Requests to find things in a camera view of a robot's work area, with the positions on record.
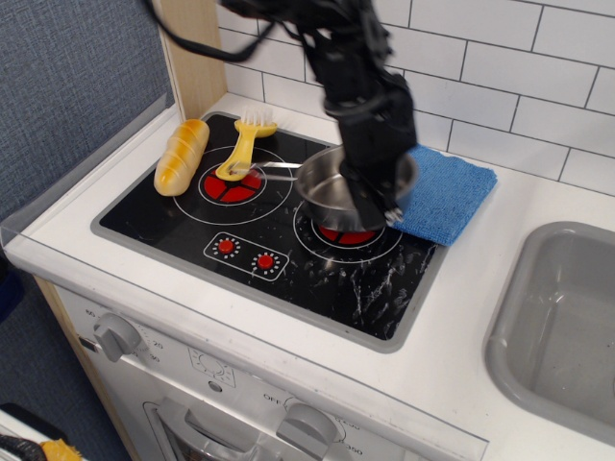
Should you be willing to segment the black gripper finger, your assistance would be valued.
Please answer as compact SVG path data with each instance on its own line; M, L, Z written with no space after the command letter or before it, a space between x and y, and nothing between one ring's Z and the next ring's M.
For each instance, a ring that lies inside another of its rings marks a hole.
M403 212L393 196L377 189L367 177L360 175L360 205L361 223L367 230L392 227L400 222Z
M357 210L367 211L371 201L359 172L346 160L340 163L339 171L347 183L349 193Z

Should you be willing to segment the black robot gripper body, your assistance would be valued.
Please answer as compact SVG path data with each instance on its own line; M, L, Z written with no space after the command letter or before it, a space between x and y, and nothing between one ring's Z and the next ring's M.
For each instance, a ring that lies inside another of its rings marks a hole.
M326 98L325 112L337 121L350 166L369 172L391 169L417 143L414 105L400 74L384 73L369 97L346 101Z

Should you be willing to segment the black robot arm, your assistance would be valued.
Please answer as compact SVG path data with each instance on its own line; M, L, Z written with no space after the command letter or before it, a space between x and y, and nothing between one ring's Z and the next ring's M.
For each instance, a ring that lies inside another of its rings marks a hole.
M225 1L243 17L283 25L299 40L324 111L341 146L308 159L295 186L312 219L336 231L371 231L400 221L416 170L405 167L417 144L406 80L391 74L389 33L369 1Z

